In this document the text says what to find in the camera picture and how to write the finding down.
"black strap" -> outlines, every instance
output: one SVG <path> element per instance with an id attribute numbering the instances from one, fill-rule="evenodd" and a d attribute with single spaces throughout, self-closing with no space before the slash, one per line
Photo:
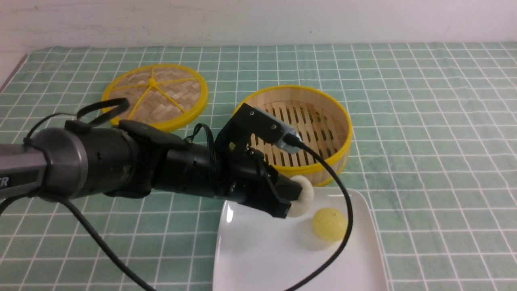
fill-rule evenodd
<path id="1" fill-rule="evenodd" d="M 115 98 L 110 100 L 105 100 L 97 103 L 90 104 L 88 106 L 85 106 L 81 108 L 77 112 L 77 120 L 81 119 L 81 117 L 87 115 L 88 113 L 103 109 L 113 107 L 110 111 L 101 114 L 100 116 L 96 117 L 92 121 L 88 122 L 89 125 L 92 127 L 96 127 L 98 125 L 103 124 L 106 121 L 109 121 L 118 115 L 124 113 L 124 111 L 128 110 L 129 108 L 129 101 L 126 98 Z"/>

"bamboo steamer lid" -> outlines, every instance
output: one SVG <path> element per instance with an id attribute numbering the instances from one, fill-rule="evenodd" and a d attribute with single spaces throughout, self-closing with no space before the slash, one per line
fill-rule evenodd
<path id="1" fill-rule="evenodd" d="M 129 119 L 170 132 L 201 114 L 207 104 L 208 88 L 203 77 L 188 67 L 157 64 L 116 78 L 106 88 L 102 100 L 113 98 L 127 98 L 130 107 L 112 119 L 112 124 Z"/>

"grid pattern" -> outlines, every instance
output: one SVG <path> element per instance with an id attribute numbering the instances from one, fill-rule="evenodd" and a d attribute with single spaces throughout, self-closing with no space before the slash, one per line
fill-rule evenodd
<path id="1" fill-rule="evenodd" d="M 352 117 L 341 177 L 374 214 L 390 289 L 517 290 L 516 42 L 54 47 L 31 53 L 0 95 L 0 142 L 21 142 L 41 117 L 75 112 L 117 75 L 154 63 L 201 73 L 209 104 L 196 122 L 215 133 L 258 89 L 300 84 L 329 93 Z M 75 203 L 153 286 L 211 290 L 222 202 L 157 192 Z M 135 289 L 54 204 L 9 208 L 0 250 L 2 290 Z"/>

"robotic arm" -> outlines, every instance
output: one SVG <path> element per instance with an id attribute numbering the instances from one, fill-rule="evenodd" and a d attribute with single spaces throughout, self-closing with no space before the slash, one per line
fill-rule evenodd
<path id="1" fill-rule="evenodd" d="M 104 193 L 143 198 L 151 189 L 235 201 L 285 218 L 301 186 L 264 162 L 248 147 L 252 134 L 295 153 L 283 142 L 297 132 L 268 113 L 243 104 L 213 141 L 206 125 L 207 146 L 183 140 L 137 121 L 114 128 L 96 126 L 127 110 L 127 100 L 104 101 L 78 112 L 64 128 L 47 128 L 24 144 L 0 144 L 0 199 L 51 193 L 74 199 Z M 80 117 L 103 107 L 108 113 L 92 122 Z"/>

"yellow rim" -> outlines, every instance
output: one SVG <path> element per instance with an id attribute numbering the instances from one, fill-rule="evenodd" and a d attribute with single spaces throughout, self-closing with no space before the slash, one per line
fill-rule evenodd
<path id="1" fill-rule="evenodd" d="M 348 112 L 346 111 L 346 109 L 339 102 L 337 102 L 334 98 L 332 98 L 332 96 L 326 94 L 325 92 L 316 90 L 314 88 L 305 87 L 305 86 L 297 86 L 297 85 L 281 85 L 281 86 L 269 87 L 269 88 L 259 90 L 255 93 L 251 94 L 250 96 L 246 97 L 243 101 L 241 101 L 241 103 L 239 103 L 237 108 L 235 108 L 234 113 L 240 108 L 240 106 L 242 106 L 242 104 L 246 103 L 248 100 L 252 99 L 256 95 L 262 94 L 267 91 L 284 89 L 284 88 L 296 88 L 296 89 L 309 90 L 309 91 L 319 93 L 323 97 L 332 101 L 339 109 L 341 109 L 341 111 L 343 111 L 343 113 L 345 114 L 345 117 L 346 117 L 346 122 L 348 124 L 348 135 L 346 136 L 345 143 L 343 144 L 343 146 L 341 148 L 339 148 L 337 153 L 335 153 L 332 156 L 325 159 L 325 161 L 329 165 L 335 164 L 350 149 L 350 145 L 352 144 L 352 136 L 354 134 L 353 134 L 353 130 L 352 130 L 352 120 L 350 119 L 350 116 L 348 115 Z M 278 165 L 273 165 L 273 167 L 276 170 L 283 172 L 285 174 L 289 174 L 289 175 L 310 174 L 310 173 L 314 173 L 316 171 L 324 170 L 322 164 L 320 164 L 320 163 L 312 164 L 312 165 L 308 165 L 308 166 L 298 166 L 298 167 L 286 167 L 286 166 L 278 166 Z M 329 181 L 324 181 L 318 185 L 326 185 L 326 184 L 330 183 L 331 181 L 332 181 L 332 179 L 330 179 Z"/>
<path id="2" fill-rule="evenodd" d="M 111 82 L 111 84 L 106 88 L 106 90 L 104 90 L 104 94 L 102 94 L 102 100 L 104 101 L 104 100 L 110 99 L 111 92 L 113 90 L 119 89 L 119 88 L 115 88 L 115 85 L 117 85 L 123 78 L 125 78 L 131 74 L 134 74 L 136 72 L 148 70 L 148 69 L 151 69 L 151 78 L 154 78 L 155 68 L 160 68 L 160 67 L 178 68 L 178 69 L 184 70 L 184 71 L 192 74 L 194 76 L 194 78 L 192 78 L 192 80 L 193 79 L 197 80 L 200 85 L 200 94 L 199 94 L 199 99 L 197 100 L 196 104 L 190 110 L 184 112 L 183 115 L 181 115 L 180 117 L 177 117 L 172 120 L 165 121 L 165 122 L 152 123 L 150 125 L 159 130 L 166 131 L 166 132 L 170 132 L 172 130 L 176 130 L 178 128 L 184 127 L 185 125 L 191 123 L 194 119 L 196 119 L 201 114 L 201 112 L 203 112 L 203 110 L 206 107 L 206 104 L 208 103 L 208 86 L 206 85 L 205 79 L 203 79 L 203 77 L 195 70 L 185 67 L 185 66 L 180 66 L 180 65 L 176 65 L 176 64 L 156 64 L 156 65 L 144 66 L 144 67 L 140 67 L 140 68 L 131 70 L 131 71 L 119 76 L 118 78 L 113 80 L 113 82 Z M 165 81 L 163 83 L 181 82 L 181 81 L 186 81 L 186 80 L 188 80 L 188 79 L 170 80 L 170 81 Z M 152 86 L 153 86 L 153 84 L 147 84 L 148 89 Z M 162 90 L 160 88 L 158 88 L 157 86 L 156 86 L 156 89 L 163 94 Z M 108 110 L 109 110 L 109 108 L 103 109 L 104 112 L 107 112 Z M 113 125 L 118 125 L 119 121 L 120 121 L 120 118 L 115 117 L 114 119 L 111 120 L 111 123 Z"/>

